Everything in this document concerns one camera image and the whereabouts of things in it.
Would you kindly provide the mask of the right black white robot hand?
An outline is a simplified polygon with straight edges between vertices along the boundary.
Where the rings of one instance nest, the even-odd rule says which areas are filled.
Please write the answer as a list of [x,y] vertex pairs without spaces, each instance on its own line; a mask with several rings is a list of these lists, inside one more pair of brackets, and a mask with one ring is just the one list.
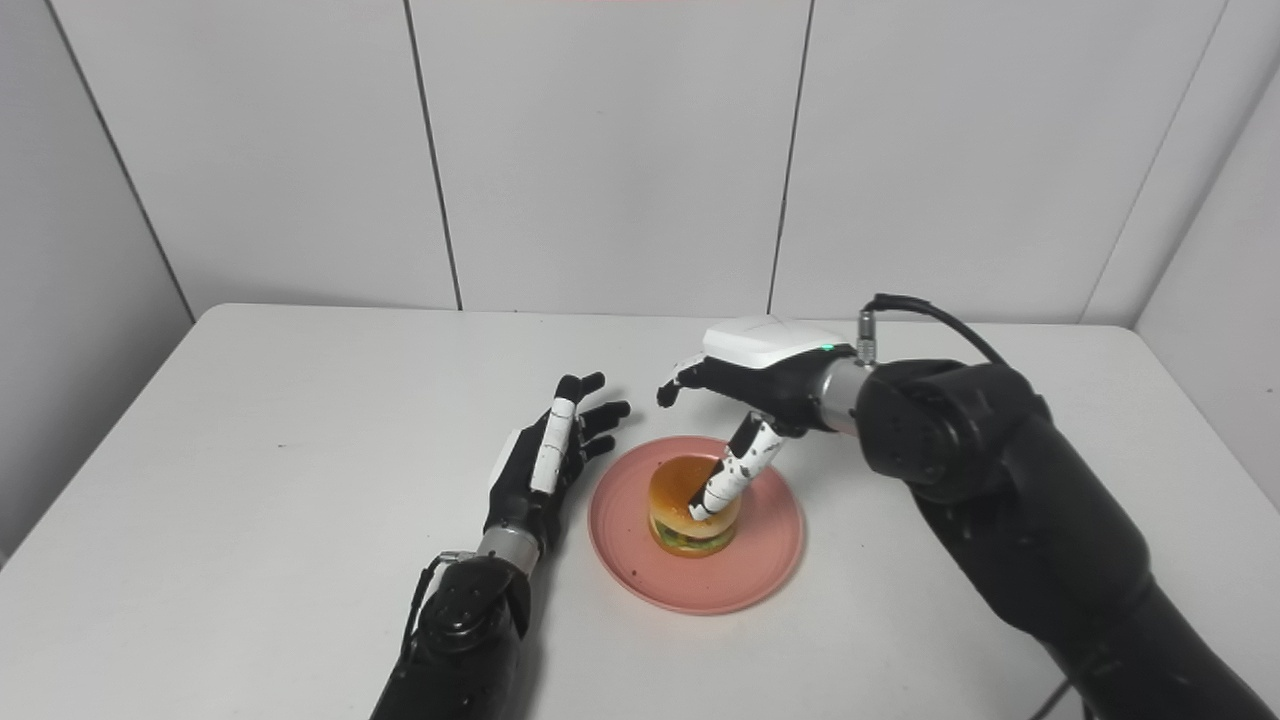
[[659,387],[657,402],[671,407],[682,389],[707,389],[750,410],[692,492],[690,516],[721,515],[790,439],[809,430],[858,436],[855,405],[867,377],[854,345],[810,323],[769,315],[710,327],[701,351]]

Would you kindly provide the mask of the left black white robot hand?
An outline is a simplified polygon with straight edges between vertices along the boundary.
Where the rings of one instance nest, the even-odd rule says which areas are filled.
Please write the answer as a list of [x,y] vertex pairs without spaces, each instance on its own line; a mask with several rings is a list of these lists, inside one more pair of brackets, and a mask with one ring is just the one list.
[[581,402],[605,386],[605,374],[566,374],[548,410],[515,433],[497,464],[485,533],[516,530],[543,556],[561,539],[561,510],[585,466],[616,447],[612,430],[631,413],[625,400],[588,410]]

